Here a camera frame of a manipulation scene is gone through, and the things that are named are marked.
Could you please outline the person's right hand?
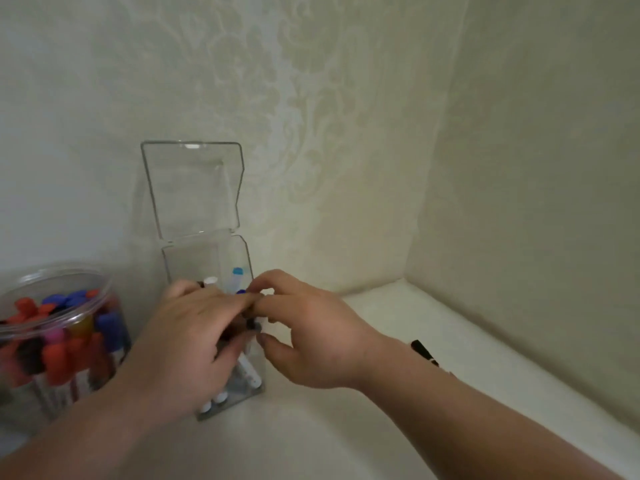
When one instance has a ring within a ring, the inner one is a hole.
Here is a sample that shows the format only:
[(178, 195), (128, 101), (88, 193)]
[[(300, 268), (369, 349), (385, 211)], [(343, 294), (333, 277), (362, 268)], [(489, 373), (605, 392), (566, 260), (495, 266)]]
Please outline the person's right hand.
[(279, 269), (260, 274), (246, 291), (259, 296), (248, 314), (290, 330), (300, 376), (286, 379), (297, 385), (360, 389), (390, 341), (337, 295)]

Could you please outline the clear plastic box with lid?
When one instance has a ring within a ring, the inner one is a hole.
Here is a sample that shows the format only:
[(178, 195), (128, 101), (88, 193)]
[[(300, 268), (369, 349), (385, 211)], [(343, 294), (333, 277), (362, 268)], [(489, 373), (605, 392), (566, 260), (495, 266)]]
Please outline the clear plastic box with lid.
[(243, 147), (232, 141), (144, 141), (141, 156), (169, 283), (217, 276), (230, 294), (234, 267), (253, 279), (249, 249), (239, 234)]

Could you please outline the clear round plastic jar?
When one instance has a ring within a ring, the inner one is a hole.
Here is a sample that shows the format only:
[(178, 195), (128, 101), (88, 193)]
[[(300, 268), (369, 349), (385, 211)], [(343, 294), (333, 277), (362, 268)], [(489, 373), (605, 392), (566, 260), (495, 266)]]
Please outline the clear round plastic jar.
[[(116, 295), (112, 279), (98, 269), (84, 266), (50, 267), (21, 276), (13, 282), (7, 283), (5, 287), (0, 287), (0, 320), (12, 316), (16, 312), (14, 302), (21, 297), (27, 296), (40, 301), (52, 294), (68, 294), (80, 289), (100, 289)], [(0, 400), (7, 401), (8, 398), (7, 389), (0, 387)], [(15, 430), (18, 433), (29, 436), (52, 423), (52, 421), (36, 426), (34, 422), (11, 419), (0, 411), (0, 427)]]

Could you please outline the white marker barrel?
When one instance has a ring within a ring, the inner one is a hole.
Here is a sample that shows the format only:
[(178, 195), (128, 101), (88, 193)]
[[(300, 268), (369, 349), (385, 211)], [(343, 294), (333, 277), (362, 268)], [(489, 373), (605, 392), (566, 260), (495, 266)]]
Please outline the white marker barrel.
[(262, 387), (261, 375), (244, 353), (241, 353), (237, 359), (237, 369), (251, 389), (257, 390)]

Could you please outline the bunch of coloured markers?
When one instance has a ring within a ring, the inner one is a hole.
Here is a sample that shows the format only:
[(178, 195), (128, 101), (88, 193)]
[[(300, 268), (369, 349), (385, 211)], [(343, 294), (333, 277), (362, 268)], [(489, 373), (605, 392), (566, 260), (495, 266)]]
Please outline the bunch of coloured markers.
[(52, 421), (114, 377), (131, 349), (120, 300), (100, 289), (21, 297), (0, 320), (0, 387), (11, 419)]

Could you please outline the person's left hand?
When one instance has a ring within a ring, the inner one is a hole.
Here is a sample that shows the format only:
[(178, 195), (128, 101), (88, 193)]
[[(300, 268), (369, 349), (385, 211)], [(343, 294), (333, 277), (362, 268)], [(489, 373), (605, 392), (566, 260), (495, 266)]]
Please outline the person's left hand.
[(164, 418), (158, 426), (199, 411), (234, 369), (213, 366), (217, 341), (258, 297), (174, 282), (111, 381), (149, 395)]

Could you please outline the person's right forearm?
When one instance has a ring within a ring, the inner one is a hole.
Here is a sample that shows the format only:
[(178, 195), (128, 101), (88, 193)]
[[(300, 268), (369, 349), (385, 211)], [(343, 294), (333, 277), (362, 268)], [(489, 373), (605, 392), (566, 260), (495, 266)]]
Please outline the person's right forearm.
[(623, 480), (549, 429), (374, 333), (349, 384), (393, 421), (439, 480)]

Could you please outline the black marker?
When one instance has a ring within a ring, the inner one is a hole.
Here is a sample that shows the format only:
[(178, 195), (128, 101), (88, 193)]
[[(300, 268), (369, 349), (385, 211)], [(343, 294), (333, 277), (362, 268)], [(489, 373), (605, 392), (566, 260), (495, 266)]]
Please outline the black marker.
[(441, 369), (440, 364), (436, 361), (436, 359), (433, 357), (433, 355), (428, 351), (428, 349), (423, 345), (423, 343), (421, 343), (420, 340), (411, 341), (410, 347), (414, 352), (416, 352), (418, 355), (420, 355), (427, 362), (429, 362), (430, 364), (432, 364), (436, 368)]

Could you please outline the person's left forearm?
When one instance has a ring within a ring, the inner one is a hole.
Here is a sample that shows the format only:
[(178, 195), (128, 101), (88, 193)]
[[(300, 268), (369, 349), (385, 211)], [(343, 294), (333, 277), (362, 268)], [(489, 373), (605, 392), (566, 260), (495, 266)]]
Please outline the person's left forearm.
[(164, 421), (150, 402), (113, 380), (0, 460), (0, 480), (103, 480)]

